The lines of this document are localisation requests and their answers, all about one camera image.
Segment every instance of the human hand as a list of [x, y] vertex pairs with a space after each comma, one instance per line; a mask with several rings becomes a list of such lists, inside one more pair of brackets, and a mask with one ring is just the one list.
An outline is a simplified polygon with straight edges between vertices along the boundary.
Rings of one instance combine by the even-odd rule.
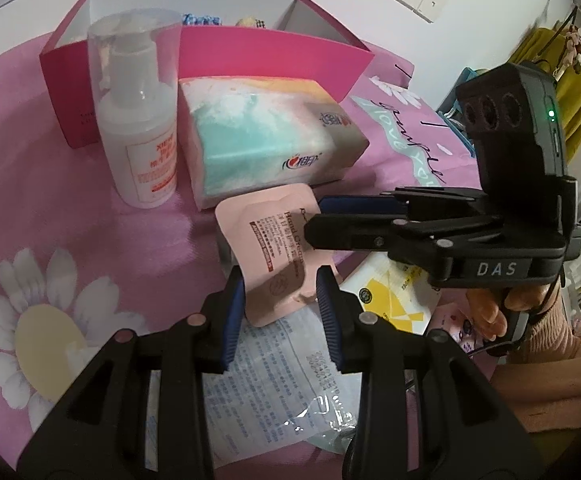
[[[542, 304], [549, 290], [551, 290], [551, 285], [517, 286], [506, 296], [504, 306], [516, 312], [532, 310]], [[559, 287], [553, 287], [551, 298], [545, 302], [546, 308], [553, 305], [554, 297], [558, 293]], [[487, 341], [493, 341], [496, 337], [506, 334], [506, 317], [499, 308], [501, 295], [501, 291], [487, 288], [471, 288], [466, 292], [471, 307], [473, 326]]]

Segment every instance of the yellow flower center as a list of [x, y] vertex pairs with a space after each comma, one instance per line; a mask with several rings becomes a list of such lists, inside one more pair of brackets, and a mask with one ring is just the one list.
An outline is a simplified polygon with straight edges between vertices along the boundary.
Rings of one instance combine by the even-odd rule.
[[83, 334], [64, 311], [49, 304], [29, 307], [14, 332], [20, 368], [42, 397], [57, 402], [75, 379], [67, 349], [86, 347]]

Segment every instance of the clear plastic cap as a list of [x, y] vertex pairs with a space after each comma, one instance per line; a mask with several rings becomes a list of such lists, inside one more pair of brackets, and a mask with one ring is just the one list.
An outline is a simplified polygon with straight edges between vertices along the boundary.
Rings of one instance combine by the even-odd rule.
[[176, 109], [182, 17], [166, 9], [106, 16], [88, 29], [88, 62], [97, 121], [150, 121]]

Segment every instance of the white and yellow packet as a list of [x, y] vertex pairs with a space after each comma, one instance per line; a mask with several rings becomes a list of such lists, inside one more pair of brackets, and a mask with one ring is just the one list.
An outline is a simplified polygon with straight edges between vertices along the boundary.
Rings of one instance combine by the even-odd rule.
[[371, 253], [341, 285], [398, 330], [424, 334], [441, 292], [429, 285], [420, 267], [400, 264], [386, 253]]

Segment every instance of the white daisy print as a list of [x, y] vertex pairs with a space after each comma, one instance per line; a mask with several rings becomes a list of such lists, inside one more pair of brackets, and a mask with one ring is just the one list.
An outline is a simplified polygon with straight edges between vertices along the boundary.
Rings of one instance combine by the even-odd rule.
[[41, 271], [30, 249], [0, 263], [0, 387], [10, 408], [28, 407], [35, 431], [104, 343], [120, 328], [148, 333], [144, 317], [116, 312], [120, 289], [108, 276], [75, 298], [77, 266], [57, 249]]
[[422, 107], [422, 104], [419, 102], [419, 97], [411, 92], [408, 88], [402, 88], [401, 86], [393, 85], [391, 83], [385, 83], [376, 75], [371, 77], [371, 82], [386, 95], [395, 96], [401, 103], [405, 105], [413, 105], [415, 108]]

